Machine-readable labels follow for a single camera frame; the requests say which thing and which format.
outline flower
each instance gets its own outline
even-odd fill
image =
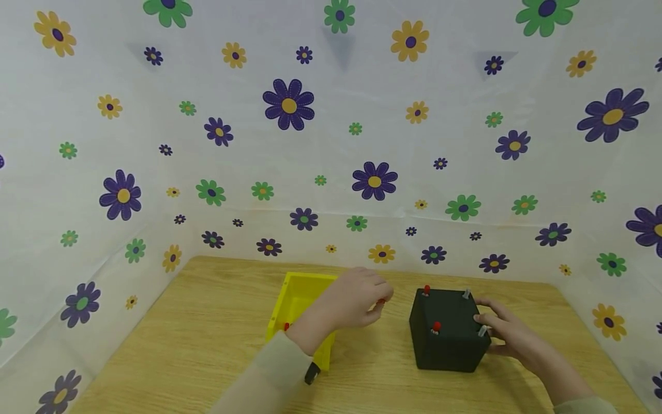
[[[262,94],[262,100],[271,105],[264,111],[268,119],[278,118],[278,127],[287,130],[290,123],[296,130],[302,130],[304,127],[303,119],[310,121],[315,118],[315,111],[308,108],[315,96],[312,92],[301,93],[303,85],[298,79],[290,81],[289,88],[285,87],[282,79],[273,81],[273,90]]]
[[[276,243],[276,240],[270,238],[267,240],[263,238],[261,241],[257,242],[258,252],[263,252],[265,256],[278,256],[279,253],[282,253],[281,244]]]
[[[639,207],[634,211],[634,215],[639,221],[630,220],[625,227],[641,233],[635,239],[640,245],[650,247],[657,243],[657,255],[662,258],[662,204],[657,206],[655,214],[649,209]]]
[[[54,11],[48,12],[48,17],[42,11],[37,12],[39,22],[34,24],[37,33],[43,36],[42,44],[46,49],[55,48],[55,53],[63,58],[64,53],[73,56],[72,46],[76,45],[76,38],[69,34],[71,26],[69,23],[60,21]]]
[[[596,328],[602,329],[602,335],[605,338],[612,337],[616,342],[621,340],[621,336],[626,336],[628,332],[623,327],[625,319],[616,314],[613,306],[605,307],[599,303],[597,309],[593,309],[595,320],[593,324]]]
[[[273,197],[273,187],[271,187],[266,181],[260,183],[259,181],[255,182],[251,188],[253,190],[253,197],[257,197],[258,200],[267,200]]]
[[[548,229],[541,229],[540,236],[536,237],[536,240],[540,241],[540,246],[550,247],[556,246],[557,242],[565,242],[568,237],[567,235],[572,232],[572,229],[568,229],[568,223],[562,223],[560,226],[557,223],[549,224]]]
[[[389,260],[395,260],[395,250],[388,244],[384,246],[378,244],[375,248],[368,249],[368,251],[370,252],[368,258],[372,259],[375,263],[388,263]]]
[[[481,262],[478,267],[483,269],[485,273],[489,273],[490,271],[492,273],[499,273],[500,270],[505,270],[508,267],[506,265],[510,263],[510,259],[506,259],[505,254],[497,256],[492,253],[488,258],[481,259]]]
[[[533,195],[523,195],[522,198],[519,200],[513,201],[514,206],[512,206],[510,209],[515,212],[516,215],[523,214],[527,215],[529,211],[533,211],[536,209],[536,204],[538,204],[538,200],[536,200],[536,197]]]
[[[363,216],[352,216],[347,219],[347,228],[352,231],[360,233],[366,227],[368,227],[368,219],[364,219]]]
[[[55,380],[53,391],[44,393],[39,399],[42,406],[36,414],[62,414],[69,407],[69,402],[78,396],[76,386],[80,383],[82,376],[76,375],[76,370],[71,370],[66,378],[61,375]]]
[[[165,268],[165,272],[174,272],[175,268],[181,261],[181,250],[178,244],[171,244],[170,249],[164,252],[164,261],[161,266]]]
[[[496,75],[502,69],[503,60],[501,56],[492,56],[492,58],[485,62],[485,67],[483,70],[487,72],[488,75]]]
[[[349,0],[331,0],[331,4],[324,7],[326,18],[324,19],[325,26],[331,26],[331,32],[347,33],[347,26],[354,25],[354,18],[352,15],[356,8],[350,5]]]
[[[220,207],[221,201],[225,201],[225,196],[223,193],[223,187],[217,187],[214,180],[200,180],[200,184],[195,186],[195,189],[198,190],[198,197],[205,199],[207,204],[212,205],[216,204]]]
[[[127,221],[131,218],[131,211],[140,211],[142,204],[138,201],[142,192],[140,187],[134,186],[136,180],[133,174],[124,177],[124,171],[115,172],[115,180],[108,177],[103,180],[103,187],[108,193],[99,197],[99,204],[102,207],[110,207],[106,216],[108,220],[115,220],[122,213],[122,220]]]
[[[76,152],[78,152],[76,145],[70,144],[68,141],[64,144],[60,144],[60,154],[62,154],[62,158],[66,158],[68,160],[76,158]]]
[[[404,117],[409,120],[409,123],[420,124],[421,121],[428,118],[428,107],[425,106],[425,101],[414,102],[412,106],[407,108],[407,115]]]
[[[441,246],[430,246],[427,250],[423,250],[421,253],[423,253],[423,255],[420,259],[425,260],[425,263],[427,264],[439,264],[440,260],[446,260],[446,251]]]
[[[589,50],[588,52],[580,50],[577,56],[570,58],[570,64],[565,68],[565,71],[570,72],[571,78],[574,78],[575,76],[581,78],[584,76],[585,72],[590,72],[593,69],[593,64],[596,60],[598,60],[598,58],[593,56],[592,50]]]
[[[517,13],[515,21],[526,23],[524,36],[531,36],[540,28],[540,36],[548,37],[554,33],[554,24],[567,25],[573,19],[573,12],[568,10],[579,0],[523,0],[527,9]]]
[[[89,282],[87,285],[79,284],[75,295],[67,296],[65,303],[68,306],[60,313],[60,320],[67,321],[67,326],[73,328],[78,321],[87,323],[89,321],[90,312],[99,310],[99,302],[97,299],[101,296],[101,290],[95,289],[94,282]]]
[[[234,139],[234,135],[230,134],[232,127],[230,125],[223,125],[221,118],[209,118],[209,124],[205,124],[207,130],[207,139],[216,140],[216,145],[228,146],[228,141]]]
[[[589,118],[584,118],[577,124],[578,130],[590,131],[585,140],[593,142],[604,135],[605,142],[614,142],[621,130],[631,131],[639,125],[634,117],[648,111],[647,101],[636,103],[643,96],[643,89],[632,90],[623,98],[623,89],[609,91],[605,103],[593,101],[586,105]]]
[[[108,117],[108,119],[119,118],[120,112],[124,109],[120,105],[120,100],[114,99],[110,95],[100,96],[97,108],[101,110],[101,116]]]
[[[170,27],[172,22],[181,28],[186,27],[184,16],[193,16],[193,9],[185,0],[147,0],[142,9],[148,15],[159,14],[159,23],[163,27]]]
[[[619,278],[628,269],[625,267],[625,259],[618,257],[614,253],[600,253],[600,257],[596,260],[602,265],[602,270],[606,270],[609,276],[616,275]]]
[[[142,242],[142,239],[138,240],[134,238],[133,241],[126,245],[126,253],[124,257],[128,259],[129,263],[140,261],[140,258],[145,256],[145,249],[147,246]]]
[[[389,171],[388,163],[382,162],[377,169],[375,169],[375,164],[367,161],[363,164],[363,171],[356,170],[352,174],[352,177],[354,177],[355,180],[358,180],[352,184],[352,190],[363,190],[361,197],[363,197],[364,200],[370,200],[373,196],[375,196],[375,199],[378,201],[384,200],[385,192],[395,192],[395,185],[392,184],[392,181],[398,179],[398,173],[387,171]]]
[[[311,209],[304,211],[297,207],[295,212],[290,213],[290,217],[292,217],[290,224],[297,226],[299,230],[312,231],[312,228],[317,226],[317,214],[314,214]]]
[[[299,50],[297,50],[297,60],[300,61],[302,65],[309,64],[312,60],[312,50],[309,50],[308,46],[300,46]]]
[[[67,230],[67,232],[62,235],[62,240],[60,240],[63,247],[71,247],[77,242],[78,234],[73,230]]]
[[[446,214],[451,215],[451,220],[461,219],[462,221],[469,220],[469,216],[476,217],[478,215],[478,207],[481,206],[480,201],[476,201],[475,195],[466,197],[464,194],[457,196],[457,201],[449,201],[446,209]]]
[[[246,63],[246,49],[239,47],[237,42],[234,44],[227,42],[221,52],[225,55],[223,62],[229,63],[232,69],[241,69],[244,67]]]
[[[518,135],[516,130],[510,130],[508,136],[502,136],[498,139],[498,143],[501,145],[495,148],[495,152],[503,152],[501,154],[503,160],[512,157],[512,160],[515,161],[520,157],[520,154],[529,149],[526,145],[531,141],[531,137],[527,133],[527,131],[524,131]]]
[[[412,27],[408,20],[402,22],[402,31],[395,30],[391,37],[395,43],[391,45],[391,52],[398,54],[398,60],[404,62],[407,58],[411,62],[418,60],[419,53],[425,53],[428,45],[425,41],[430,37],[430,32],[423,29],[423,22],[417,21]]]

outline green flower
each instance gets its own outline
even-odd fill
[[[195,113],[198,111],[195,108],[195,105],[191,103],[191,101],[182,101],[179,104],[179,108],[181,109],[182,113],[186,114],[187,117],[191,115],[195,115]]]
[[[347,33],[347,26],[354,25],[354,18],[352,15],[356,8],[349,5],[350,0],[331,0],[331,5],[324,8],[326,19],[324,24],[331,26],[333,33],[341,32]]]
[[[449,201],[446,214],[451,214],[452,220],[462,219],[462,221],[469,220],[469,216],[476,217],[478,215],[478,207],[481,206],[480,201],[476,201],[475,195],[470,195],[466,198],[464,194],[457,196],[457,201]]]
[[[501,115],[501,112],[492,112],[491,115],[487,115],[487,121],[485,123],[488,128],[496,128],[497,125],[501,125],[502,119],[503,115]]]
[[[253,197],[257,197],[258,200],[267,200],[273,197],[273,187],[271,187],[267,182],[260,184],[258,181],[255,182],[255,185],[250,188],[253,190]]]
[[[14,328],[10,328],[10,326],[14,325],[18,319],[15,316],[9,316],[9,309],[0,309],[0,346],[2,346],[3,338],[14,335]]]
[[[222,187],[217,187],[214,180],[210,182],[200,180],[200,184],[196,185],[195,189],[200,191],[198,197],[206,199],[209,205],[216,204],[220,207],[220,202],[225,201],[225,196],[223,195],[225,190]]]
[[[531,36],[540,29],[540,36],[547,37],[554,33],[554,23],[567,25],[573,19],[573,12],[568,10],[579,0],[522,0],[527,9],[517,13],[515,21],[526,23],[524,36]]]
[[[145,244],[142,242],[142,239],[138,240],[134,238],[133,241],[126,245],[126,253],[124,257],[128,259],[129,263],[140,261],[140,258],[145,255]]]
[[[514,206],[512,206],[510,209],[515,212],[515,214],[523,214],[527,215],[529,211],[533,211],[536,209],[536,204],[538,204],[538,200],[536,200],[536,197],[533,195],[529,195],[528,197],[526,195],[523,195],[522,198],[519,200],[514,201]]]
[[[361,232],[366,227],[368,227],[368,219],[364,219],[363,216],[352,216],[351,219],[347,219],[347,228],[352,231]]]
[[[78,234],[76,234],[76,232],[73,230],[67,230],[67,232],[62,235],[62,240],[60,240],[60,243],[62,243],[63,247],[71,247],[77,241]]]
[[[625,267],[625,259],[618,257],[614,253],[600,253],[600,257],[596,260],[599,264],[602,264],[602,270],[606,270],[609,276],[616,275],[616,277],[620,277],[621,273],[625,273],[628,269]]]
[[[76,152],[78,152],[76,145],[73,145],[69,142],[60,144],[60,154],[62,154],[62,158],[66,158],[68,160],[76,158]]]
[[[181,28],[186,27],[184,16],[193,16],[193,9],[184,0],[147,0],[142,9],[148,15],[159,14],[159,23],[170,27],[173,21]]]

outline purple flower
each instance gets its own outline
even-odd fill
[[[292,79],[289,89],[285,87],[282,79],[273,81],[273,90],[262,94],[262,99],[272,105],[264,111],[268,119],[278,118],[278,127],[282,130],[289,128],[290,123],[296,130],[303,129],[303,119],[315,118],[315,111],[308,108],[315,96],[312,92],[301,93],[303,85],[298,79]]]
[[[228,146],[228,141],[234,139],[234,135],[230,134],[232,127],[230,125],[223,125],[223,120],[218,119],[209,119],[209,124],[205,124],[205,129],[207,130],[207,138],[216,140],[216,145]]]
[[[90,312],[99,310],[99,303],[96,300],[101,296],[101,290],[95,289],[94,282],[87,285],[79,284],[75,295],[67,296],[65,303],[68,308],[60,313],[60,320],[67,321],[67,326],[73,328],[80,319],[81,323],[89,321]]]
[[[579,121],[577,129],[590,129],[585,138],[587,142],[593,142],[602,135],[605,142],[614,142],[620,130],[633,130],[639,125],[633,117],[648,111],[648,102],[637,103],[642,96],[642,88],[633,90],[625,98],[623,89],[612,89],[605,103],[593,101],[586,106],[585,111],[591,116]]]
[[[103,186],[109,192],[99,197],[99,204],[102,207],[108,207],[106,216],[108,220],[115,220],[122,213],[122,220],[127,221],[131,218],[131,210],[140,211],[142,204],[138,201],[142,193],[140,187],[134,186],[136,180],[133,174],[124,178],[124,171],[115,172],[115,180],[108,177],[103,180]]]
[[[560,226],[557,223],[551,223],[548,229],[541,229],[540,236],[536,240],[540,241],[540,246],[550,247],[556,246],[557,242],[565,242],[572,229],[568,229],[568,223],[563,223]]]
[[[526,145],[531,141],[531,137],[527,136],[527,133],[527,131],[524,131],[517,135],[516,130],[510,130],[508,136],[502,136],[498,139],[498,143],[501,145],[497,146],[495,152],[503,152],[501,154],[503,160],[512,157],[513,161],[515,161],[520,157],[520,154],[525,153],[529,149]]]
[[[650,247],[657,243],[657,255],[662,258],[662,204],[657,206],[655,214],[649,209],[639,207],[634,211],[634,215],[639,221],[630,220],[625,227],[641,233],[635,238],[640,245]]]
[[[303,211],[301,208],[297,208],[294,213],[290,213],[290,217],[292,217],[290,224],[297,226],[299,230],[311,231],[313,227],[317,226],[317,214],[313,214],[311,209]]]
[[[398,179],[398,173],[387,172],[389,171],[388,163],[382,162],[375,169],[375,164],[368,161],[363,165],[363,170],[356,170],[352,174],[355,180],[359,180],[352,184],[352,190],[363,190],[363,193],[361,193],[363,199],[370,200],[374,195],[376,200],[382,201],[385,198],[385,191],[387,193],[393,193],[395,191],[395,185],[391,182]]]
[[[483,269],[485,273],[489,273],[490,271],[492,271],[492,273],[499,273],[500,270],[504,270],[508,267],[506,265],[510,263],[510,259],[506,259],[505,254],[497,256],[492,253],[489,257],[481,259],[481,262],[482,263],[480,263],[478,267]]]
[[[39,399],[42,406],[35,414],[62,414],[69,407],[69,402],[73,401],[78,395],[76,387],[82,377],[76,375],[76,370],[69,371],[67,377],[59,376],[55,380],[55,388],[48,391]]]

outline yellow flower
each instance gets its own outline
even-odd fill
[[[375,263],[388,263],[389,260],[395,260],[395,250],[391,249],[389,244],[385,244],[384,247],[378,244],[375,248],[368,249],[368,251],[370,252],[368,258]]]
[[[396,30],[393,32],[393,40],[395,43],[391,45],[391,52],[398,53],[398,60],[404,62],[407,58],[412,62],[417,61],[419,53],[425,53],[428,45],[425,41],[430,37],[430,32],[427,30],[421,31],[423,22],[417,21],[412,27],[410,21],[402,22],[402,31]]]
[[[575,76],[581,78],[584,76],[584,72],[590,72],[593,69],[593,64],[596,60],[598,58],[593,56],[592,50],[588,52],[581,50],[577,56],[570,58],[570,64],[565,68],[565,71],[570,72],[571,78]]]
[[[171,244],[170,249],[164,253],[164,261],[161,266],[165,268],[165,272],[173,272],[181,261],[181,251],[178,244]]]
[[[619,341],[621,336],[628,334],[622,326],[625,319],[616,314],[613,306],[605,308],[603,304],[599,303],[597,309],[593,309],[593,316],[596,317],[593,324],[596,328],[602,329],[602,335],[605,338],[611,336],[615,341]]]
[[[112,96],[106,95],[105,97],[99,97],[99,103],[97,108],[101,110],[102,117],[108,117],[108,119],[119,118],[122,107],[120,106],[120,100]]]
[[[225,57],[223,61],[230,63],[231,68],[239,67],[240,69],[244,67],[246,63],[246,49],[240,48],[239,44],[235,42],[234,44],[227,42],[225,44],[225,49],[221,50]]]
[[[40,22],[34,24],[37,33],[43,36],[42,44],[47,49],[55,48],[55,53],[63,58],[64,53],[73,56],[72,46],[76,45],[76,38],[69,34],[71,27],[69,23],[60,21],[58,15],[53,11],[48,12],[48,16],[42,11],[37,12]]]
[[[412,106],[407,108],[407,116],[405,117],[409,122],[420,124],[424,119],[428,118],[428,107],[425,106],[425,101],[414,102]]]

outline flower print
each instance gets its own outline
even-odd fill
[[[99,204],[102,207],[110,207],[106,216],[108,220],[115,220],[122,213],[122,220],[127,221],[131,218],[131,211],[140,211],[142,204],[138,201],[142,192],[136,183],[133,174],[124,176],[124,171],[115,172],[115,180],[108,177],[103,180],[103,187],[108,193],[99,197]]]
[[[298,79],[290,81],[289,88],[285,87],[282,79],[273,81],[273,90],[262,94],[262,100],[271,105],[264,111],[268,119],[278,118],[278,127],[282,130],[289,128],[290,123],[296,130],[304,127],[303,119],[310,121],[315,118],[315,111],[308,108],[315,96],[312,92],[301,93],[303,85]]]
[[[402,22],[402,31],[395,30],[391,37],[395,43],[391,45],[391,52],[398,54],[398,60],[404,62],[407,58],[411,62],[418,60],[419,53],[425,53],[428,45],[425,41],[430,37],[430,32],[423,29],[423,22],[417,21],[412,26],[408,20]]]
[[[223,187],[217,187],[214,180],[200,180],[200,184],[195,186],[195,189],[198,190],[198,197],[207,201],[207,204],[215,204],[220,207],[221,201],[225,201],[225,196],[223,193]]]
[[[355,11],[356,8],[350,5],[349,0],[331,0],[331,4],[324,7],[324,25],[331,26],[332,33],[338,33],[338,29],[347,33],[347,26],[354,26],[352,15]]]
[[[548,37],[554,33],[554,24],[567,25],[573,19],[573,12],[568,10],[579,0],[522,0],[526,9],[517,13],[515,21],[526,23],[524,36],[531,36],[540,29],[540,36]]]
[[[621,340],[621,336],[626,336],[628,332],[623,327],[625,319],[616,314],[613,306],[605,307],[599,303],[596,309],[593,309],[593,324],[596,328],[602,329],[602,335],[605,338],[610,336],[616,341]]]
[[[55,53],[63,58],[64,54],[73,56],[72,46],[76,45],[76,38],[69,32],[71,26],[60,18],[54,11],[49,11],[48,16],[42,11],[37,12],[39,21],[34,24],[34,29],[37,33],[41,34],[42,44],[46,49],[55,48]]]
[[[506,265],[510,263],[510,259],[506,259],[505,254],[497,256],[492,253],[489,257],[481,259],[481,262],[478,267],[483,269],[485,273],[489,273],[490,271],[492,273],[499,273],[499,271],[505,270],[508,267]]]
[[[501,154],[503,160],[508,160],[512,157],[512,160],[515,161],[520,157],[520,154],[525,153],[529,149],[526,145],[531,141],[531,137],[527,133],[527,131],[524,131],[518,134],[516,130],[510,130],[508,136],[502,136],[498,139],[500,145],[495,148],[495,152],[503,152]]]
[[[150,16],[158,13],[163,27],[170,27],[174,21],[180,28],[185,28],[184,16],[193,16],[193,9],[185,0],[147,0],[142,9]]]
[[[380,163],[375,169],[375,164],[367,161],[363,164],[363,171],[356,170],[352,174],[352,177],[358,180],[352,184],[352,190],[362,190],[361,197],[364,200],[370,200],[373,196],[378,201],[384,200],[385,193],[395,192],[393,181],[398,179],[398,173],[388,171],[389,165],[386,162]]]
[[[590,117],[579,121],[577,129],[590,129],[585,137],[587,142],[593,142],[601,136],[604,136],[605,142],[614,142],[621,130],[628,132],[639,125],[635,116],[648,111],[647,101],[637,103],[642,96],[642,88],[632,90],[625,98],[623,89],[612,89],[604,103],[593,101],[586,106],[585,111]]]
[[[577,56],[570,58],[570,64],[565,68],[566,72],[570,72],[569,75],[571,78],[577,76],[581,78],[584,76],[584,73],[590,72],[593,69],[593,64],[598,60],[597,57],[593,56],[593,51],[589,50],[585,52],[580,50]]]
[[[67,296],[65,300],[67,309],[60,313],[60,320],[67,321],[69,328],[76,326],[79,320],[81,323],[87,323],[90,313],[99,310],[97,299],[101,296],[101,290],[95,288],[94,282],[89,282],[87,285],[79,284],[76,294]]]
[[[549,228],[541,229],[540,236],[536,237],[536,240],[540,242],[540,246],[550,247],[556,246],[557,242],[565,242],[568,239],[568,234],[572,232],[572,229],[568,229],[568,223],[551,223]]]
[[[312,228],[317,226],[317,214],[314,214],[311,209],[303,210],[297,207],[295,212],[290,213],[290,217],[292,217],[290,224],[297,226],[299,230],[312,231]]]
[[[641,233],[635,241],[644,247],[653,246],[657,243],[657,255],[662,258],[662,204],[658,205],[655,214],[649,209],[639,207],[634,211],[639,219],[630,220],[625,224],[628,230]]]

